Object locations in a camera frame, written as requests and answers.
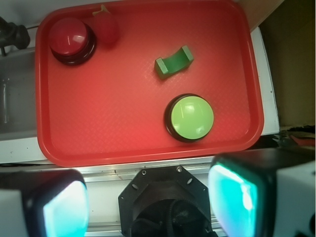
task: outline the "cyan light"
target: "cyan light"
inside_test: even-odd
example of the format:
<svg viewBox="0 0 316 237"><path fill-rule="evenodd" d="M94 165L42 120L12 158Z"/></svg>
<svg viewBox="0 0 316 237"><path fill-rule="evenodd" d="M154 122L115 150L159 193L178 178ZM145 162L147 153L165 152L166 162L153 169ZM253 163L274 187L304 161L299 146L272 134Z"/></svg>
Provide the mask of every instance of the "cyan light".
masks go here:
<svg viewBox="0 0 316 237"><path fill-rule="evenodd" d="M73 181L43 208L47 237L83 237L88 227L86 186Z"/></svg>
<svg viewBox="0 0 316 237"><path fill-rule="evenodd" d="M256 231L258 190L256 185L222 164L208 175L210 203L229 237L253 237Z"/></svg>

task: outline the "green curved block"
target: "green curved block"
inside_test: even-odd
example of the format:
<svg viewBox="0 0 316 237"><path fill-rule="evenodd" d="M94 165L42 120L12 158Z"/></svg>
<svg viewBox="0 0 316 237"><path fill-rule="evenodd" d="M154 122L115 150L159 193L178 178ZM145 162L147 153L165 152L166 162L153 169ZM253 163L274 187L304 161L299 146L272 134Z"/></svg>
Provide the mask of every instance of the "green curved block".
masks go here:
<svg viewBox="0 0 316 237"><path fill-rule="evenodd" d="M187 68L193 62L194 57L185 45L168 58L158 58L155 61L155 70L161 79L166 79L173 74Z"/></svg>

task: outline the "red tray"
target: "red tray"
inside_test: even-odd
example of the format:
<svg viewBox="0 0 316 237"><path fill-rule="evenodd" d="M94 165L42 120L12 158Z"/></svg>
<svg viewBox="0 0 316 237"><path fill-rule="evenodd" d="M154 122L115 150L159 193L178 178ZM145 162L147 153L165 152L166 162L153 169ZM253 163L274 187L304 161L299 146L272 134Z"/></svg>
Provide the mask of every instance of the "red tray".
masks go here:
<svg viewBox="0 0 316 237"><path fill-rule="evenodd" d="M104 3L117 19L115 47L97 42L86 63L66 66L48 46L48 32L64 17L88 25L101 4L60 9L36 38L38 141L61 166L196 157L243 150L263 128L255 57L246 17L230 0L116 1ZM195 60L165 81L155 60L187 45ZM163 114L183 93L206 99L214 126L187 144L167 132Z"/></svg>

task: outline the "green button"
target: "green button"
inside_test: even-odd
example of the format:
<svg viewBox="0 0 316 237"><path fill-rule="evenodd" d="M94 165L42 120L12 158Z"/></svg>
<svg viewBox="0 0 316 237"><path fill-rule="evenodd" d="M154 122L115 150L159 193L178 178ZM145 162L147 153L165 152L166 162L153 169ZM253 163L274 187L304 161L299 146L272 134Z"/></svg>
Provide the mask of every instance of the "green button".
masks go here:
<svg viewBox="0 0 316 237"><path fill-rule="evenodd" d="M174 105L171 123L180 136L195 140L209 133L214 123L214 113L203 98L187 96Z"/></svg>

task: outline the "red apple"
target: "red apple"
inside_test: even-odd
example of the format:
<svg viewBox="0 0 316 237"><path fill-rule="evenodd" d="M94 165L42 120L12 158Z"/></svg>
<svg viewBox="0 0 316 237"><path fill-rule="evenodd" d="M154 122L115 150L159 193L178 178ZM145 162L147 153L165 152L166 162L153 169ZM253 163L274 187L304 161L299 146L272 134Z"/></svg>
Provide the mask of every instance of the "red apple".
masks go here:
<svg viewBox="0 0 316 237"><path fill-rule="evenodd" d="M94 12L93 31L103 43L114 43L119 39L119 25L115 17L102 5L101 11Z"/></svg>

